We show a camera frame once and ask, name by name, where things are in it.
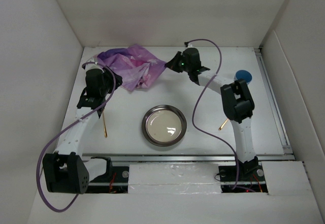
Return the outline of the purple Elsa placemat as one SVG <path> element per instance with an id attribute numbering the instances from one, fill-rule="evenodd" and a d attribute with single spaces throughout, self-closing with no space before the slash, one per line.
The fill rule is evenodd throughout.
<path id="1" fill-rule="evenodd" d="M 150 88 L 166 68 L 165 61 L 137 44 L 109 49 L 93 58 L 121 76 L 122 87 L 130 92 Z"/>

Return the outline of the gold fork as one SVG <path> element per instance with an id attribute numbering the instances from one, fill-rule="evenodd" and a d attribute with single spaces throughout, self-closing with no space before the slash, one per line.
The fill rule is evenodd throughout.
<path id="1" fill-rule="evenodd" d="M 105 121 L 105 109 L 102 109 L 102 120 L 103 120 L 103 129 L 104 129 L 104 137 L 107 138 L 107 128 L 106 128 L 106 121 Z"/>

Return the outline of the blue plastic cup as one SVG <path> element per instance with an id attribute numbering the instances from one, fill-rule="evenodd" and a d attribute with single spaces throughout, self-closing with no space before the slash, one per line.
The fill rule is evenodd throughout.
<path id="1" fill-rule="evenodd" d="M 247 70 L 238 70 L 235 73 L 234 80 L 243 79 L 247 85 L 252 81 L 252 74 Z"/>

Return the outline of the steel plate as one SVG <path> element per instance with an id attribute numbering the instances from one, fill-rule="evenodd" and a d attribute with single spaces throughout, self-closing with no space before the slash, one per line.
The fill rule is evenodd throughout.
<path id="1" fill-rule="evenodd" d="M 154 146 L 170 147 L 179 143 L 187 130 L 184 114 L 171 105 L 149 109 L 141 123 L 142 134 Z"/>

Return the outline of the gold spoon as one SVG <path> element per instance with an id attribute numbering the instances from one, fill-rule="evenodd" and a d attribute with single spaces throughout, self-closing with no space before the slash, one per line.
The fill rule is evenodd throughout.
<path id="1" fill-rule="evenodd" d="M 222 130 L 228 121 L 229 121 L 229 119 L 227 118 L 227 119 L 222 123 L 222 125 L 219 127 L 218 130 L 219 130 L 219 131 Z"/>

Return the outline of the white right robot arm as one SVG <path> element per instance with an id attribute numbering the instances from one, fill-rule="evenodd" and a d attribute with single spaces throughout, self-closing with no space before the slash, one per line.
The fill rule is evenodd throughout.
<path id="1" fill-rule="evenodd" d="M 223 112 L 232 124 L 236 148 L 235 179 L 233 182 L 247 180 L 258 167 L 258 158 L 254 151 L 251 133 L 251 119 L 255 104 L 244 79 L 231 80 L 211 72 L 201 65 L 200 54 L 196 48 L 187 48 L 165 64 L 165 67 L 177 72 L 186 72 L 190 80 L 221 95 Z"/>

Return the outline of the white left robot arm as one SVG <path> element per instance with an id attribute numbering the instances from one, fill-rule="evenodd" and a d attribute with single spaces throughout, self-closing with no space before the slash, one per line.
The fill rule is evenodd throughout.
<path id="1" fill-rule="evenodd" d="M 43 158 L 46 186 L 51 193 L 84 194 L 97 177 L 104 182 L 113 177 L 110 159 L 97 157 L 83 162 L 82 154 L 92 128 L 101 118 L 106 96 L 122 84 L 122 77 L 95 64 L 86 65 L 85 70 L 86 86 L 77 104 L 77 123 L 67 130 L 55 151 Z"/>

